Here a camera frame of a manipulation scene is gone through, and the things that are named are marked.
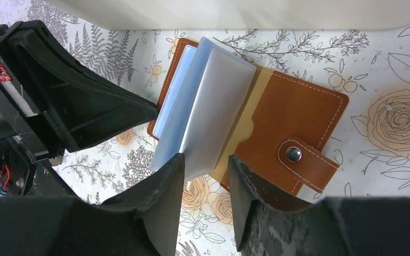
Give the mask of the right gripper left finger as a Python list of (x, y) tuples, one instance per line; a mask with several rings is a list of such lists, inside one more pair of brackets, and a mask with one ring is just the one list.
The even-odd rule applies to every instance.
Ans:
[(103, 201), (0, 197), (0, 255), (174, 255), (185, 174), (177, 153)]

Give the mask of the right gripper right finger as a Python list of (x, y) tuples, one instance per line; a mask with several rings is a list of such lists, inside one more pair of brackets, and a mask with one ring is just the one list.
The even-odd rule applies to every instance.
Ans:
[(236, 249), (242, 255), (410, 255), (410, 197), (326, 197), (282, 190), (228, 158)]

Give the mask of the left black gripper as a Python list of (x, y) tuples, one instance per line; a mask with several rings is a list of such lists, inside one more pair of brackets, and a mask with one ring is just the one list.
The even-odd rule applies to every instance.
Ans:
[(156, 105), (97, 75), (39, 21), (0, 25), (0, 196), (66, 195), (64, 149), (156, 119)]

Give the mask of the white oblong plastic tray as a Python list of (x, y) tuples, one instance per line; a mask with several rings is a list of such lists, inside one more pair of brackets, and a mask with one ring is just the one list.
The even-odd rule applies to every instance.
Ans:
[(52, 4), (106, 29), (390, 29), (410, 1), (71, 1)]

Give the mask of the brown leather card holder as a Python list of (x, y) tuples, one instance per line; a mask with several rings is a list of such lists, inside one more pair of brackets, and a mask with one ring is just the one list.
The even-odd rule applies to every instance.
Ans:
[(230, 189), (228, 158), (253, 170), (261, 199), (299, 211), (303, 186), (321, 193), (339, 165), (322, 150), (349, 97), (244, 61), (207, 38), (180, 38), (148, 133), (151, 168), (183, 153), (187, 179), (208, 174)]

